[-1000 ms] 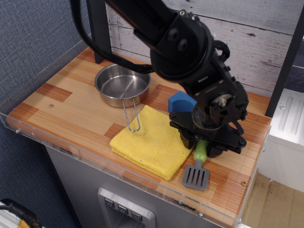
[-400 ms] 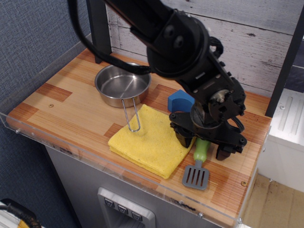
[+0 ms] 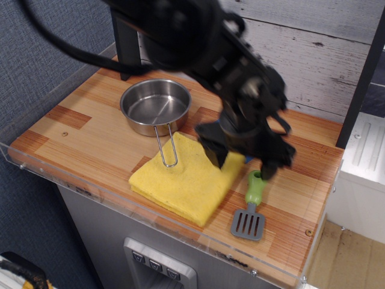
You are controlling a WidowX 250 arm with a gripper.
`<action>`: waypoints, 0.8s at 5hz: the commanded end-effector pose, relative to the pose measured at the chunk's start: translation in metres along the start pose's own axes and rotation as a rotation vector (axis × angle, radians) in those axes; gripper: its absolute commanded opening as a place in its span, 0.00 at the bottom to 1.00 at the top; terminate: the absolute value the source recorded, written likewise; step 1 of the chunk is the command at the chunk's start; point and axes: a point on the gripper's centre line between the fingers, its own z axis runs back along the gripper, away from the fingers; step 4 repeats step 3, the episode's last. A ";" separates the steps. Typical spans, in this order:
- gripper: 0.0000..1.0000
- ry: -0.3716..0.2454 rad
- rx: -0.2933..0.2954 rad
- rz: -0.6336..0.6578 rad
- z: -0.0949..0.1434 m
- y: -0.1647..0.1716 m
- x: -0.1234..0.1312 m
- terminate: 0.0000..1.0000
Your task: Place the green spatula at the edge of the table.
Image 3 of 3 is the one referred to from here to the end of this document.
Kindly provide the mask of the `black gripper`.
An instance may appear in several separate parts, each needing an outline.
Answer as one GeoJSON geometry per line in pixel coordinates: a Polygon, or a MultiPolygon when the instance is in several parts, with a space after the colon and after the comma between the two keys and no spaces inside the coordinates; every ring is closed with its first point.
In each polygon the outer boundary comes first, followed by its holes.
{"type": "Polygon", "coordinates": [[[277,170],[292,166],[296,150],[283,139],[291,127],[278,111],[282,104],[251,102],[241,106],[225,106],[219,123],[199,123],[195,127],[198,140],[210,162],[221,169],[229,152],[262,161],[261,178],[269,181],[277,170]]]}

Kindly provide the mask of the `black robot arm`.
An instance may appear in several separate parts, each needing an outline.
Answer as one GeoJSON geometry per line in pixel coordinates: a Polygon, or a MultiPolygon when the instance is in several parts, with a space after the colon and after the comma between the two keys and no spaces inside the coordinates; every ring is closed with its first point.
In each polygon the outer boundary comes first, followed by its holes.
{"type": "Polygon", "coordinates": [[[271,130],[267,119],[286,109],[285,82],[252,53],[242,38],[245,22],[218,1],[109,1],[128,26],[144,36],[149,64],[123,64],[78,49],[45,28],[26,1],[19,7],[52,45],[81,62],[129,75],[152,70],[182,72],[223,104],[218,121],[197,125],[206,156],[217,167],[229,152],[262,162],[262,178],[291,166],[295,149],[271,130]]]}

